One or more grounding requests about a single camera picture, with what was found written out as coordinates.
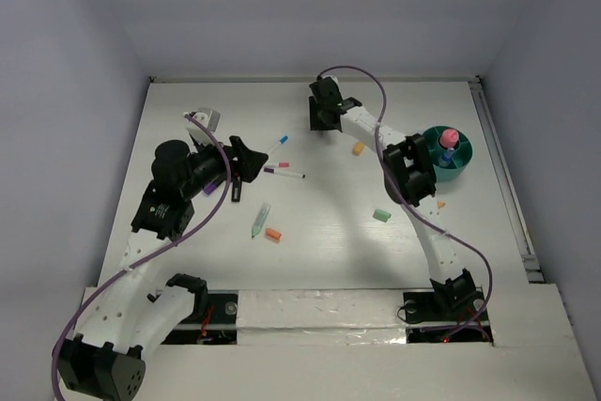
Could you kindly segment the orange highlighter cap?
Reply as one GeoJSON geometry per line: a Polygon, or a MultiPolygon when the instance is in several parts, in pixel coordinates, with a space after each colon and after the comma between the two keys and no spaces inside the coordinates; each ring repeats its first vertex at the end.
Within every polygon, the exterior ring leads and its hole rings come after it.
{"type": "Polygon", "coordinates": [[[267,228],[266,231],[265,231],[265,234],[266,234],[267,238],[269,238],[271,240],[274,240],[276,242],[279,242],[281,240],[281,238],[282,238],[282,234],[280,232],[278,232],[277,230],[272,229],[272,228],[267,228]]]}

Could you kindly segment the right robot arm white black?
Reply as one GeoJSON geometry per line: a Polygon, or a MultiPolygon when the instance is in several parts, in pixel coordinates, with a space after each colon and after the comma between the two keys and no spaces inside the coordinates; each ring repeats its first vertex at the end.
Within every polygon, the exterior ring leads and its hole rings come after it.
{"type": "Polygon", "coordinates": [[[439,216],[437,177],[425,138],[384,125],[359,100],[344,98],[337,79],[330,75],[317,77],[310,90],[313,131],[339,131],[378,156],[386,192],[407,213],[424,251],[434,311],[444,318],[458,318],[473,305],[477,288],[439,216]]]}

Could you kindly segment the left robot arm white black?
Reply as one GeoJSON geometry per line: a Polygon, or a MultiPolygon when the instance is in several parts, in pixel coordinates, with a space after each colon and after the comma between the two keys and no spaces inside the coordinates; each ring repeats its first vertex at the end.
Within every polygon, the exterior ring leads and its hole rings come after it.
{"type": "Polygon", "coordinates": [[[239,137],[229,140],[224,146],[205,136],[157,146],[118,273],[82,304],[93,310],[87,319],[72,318],[54,346],[57,399],[67,388],[99,400],[132,400],[147,359],[174,327],[208,317],[206,281],[183,271],[165,276],[159,258],[193,234],[195,196],[217,180],[252,182],[268,161],[239,137]]]}

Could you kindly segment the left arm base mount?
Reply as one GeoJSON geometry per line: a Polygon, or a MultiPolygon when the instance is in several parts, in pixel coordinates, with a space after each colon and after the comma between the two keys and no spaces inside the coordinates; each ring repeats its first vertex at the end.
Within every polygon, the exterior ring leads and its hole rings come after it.
{"type": "Polygon", "coordinates": [[[163,345],[235,345],[239,293],[209,291],[207,282],[185,273],[171,277],[165,287],[182,287],[193,294],[193,310],[162,341],[163,345]]]}

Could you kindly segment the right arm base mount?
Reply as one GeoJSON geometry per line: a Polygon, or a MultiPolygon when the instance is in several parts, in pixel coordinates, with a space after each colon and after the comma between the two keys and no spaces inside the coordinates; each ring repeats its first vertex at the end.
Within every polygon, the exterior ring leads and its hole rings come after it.
{"type": "Polygon", "coordinates": [[[461,331],[445,335],[466,323],[482,307],[484,295],[476,291],[475,297],[454,311],[440,307],[433,291],[407,291],[403,303],[396,311],[397,318],[406,326],[410,344],[489,343],[494,342],[487,311],[483,311],[461,331]]]}

